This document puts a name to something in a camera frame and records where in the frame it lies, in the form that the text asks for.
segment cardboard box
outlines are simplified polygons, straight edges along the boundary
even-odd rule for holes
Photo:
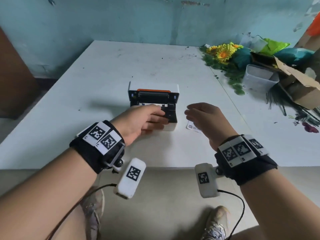
[[[278,72],[279,84],[293,102],[307,108],[320,106],[320,84],[306,74],[281,62],[277,57],[251,52],[252,63]]]
[[[320,106],[320,84],[306,74],[287,66],[277,57],[274,59],[281,72],[287,75],[279,83],[291,96],[292,101],[307,109]]]

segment brown cabinet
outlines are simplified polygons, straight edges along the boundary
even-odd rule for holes
[[[0,28],[0,117],[18,118],[39,92],[36,79]]]

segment forearm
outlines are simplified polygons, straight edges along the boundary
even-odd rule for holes
[[[46,239],[96,177],[75,150],[67,149],[0,198],[0,235],[3,239]]]
[[[268,239],[320,239],[320,209],[278,170],[240,189]]]

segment blue wall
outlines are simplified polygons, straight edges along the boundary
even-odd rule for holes
[[[92,40],[200,46],[251,32],[297,43],[316,0],[0,0],[0,26],[35,76],[58,78]]]

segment white table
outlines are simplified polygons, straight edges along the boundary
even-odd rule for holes
[[[308,133],[302,124],[294,126],[295,120],[289,118],[289,115],[295,117],[296,114],[292,107],[285,107],[287,116],[275,103],[269,110],[265,94],[246,91],[245,95],[238,96],[221,71],[212,71],[219,77],[219,82],[250,127],[252,135],[267,148],[278,165],[320,166],[320,133]]]
[[[126,110],[128,85],[133,79],[179,84],[178,125],[173,132],[142,137],[126,148],[125,159],[138,157],[148,167],[216,165],[207,138],[186,129],[184,110],[190,103],[215,104],[239,133],[251,133],[201,60],[198,48],[94,41],[2,142],[0,169],[39,169],[46,165],[68,148],[76,133]]]

